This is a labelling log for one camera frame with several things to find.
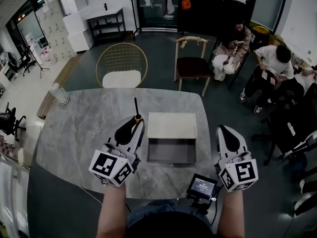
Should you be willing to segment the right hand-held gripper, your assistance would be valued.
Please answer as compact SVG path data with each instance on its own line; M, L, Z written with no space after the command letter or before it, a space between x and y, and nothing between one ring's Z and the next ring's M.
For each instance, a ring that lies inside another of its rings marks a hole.
M246 140L236 130L219 125L216 130L220 156L215 168L227 192L245 190L259 179L256 159Z

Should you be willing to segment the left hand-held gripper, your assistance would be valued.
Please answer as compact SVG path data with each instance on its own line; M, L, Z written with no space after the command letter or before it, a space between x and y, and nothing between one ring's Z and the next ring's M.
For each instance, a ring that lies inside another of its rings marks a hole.
M145 123L141 115L127 117L112 127L107 141L94 152L89 171L102 185L120 187L135 173L140 159L137 150L141 146Z

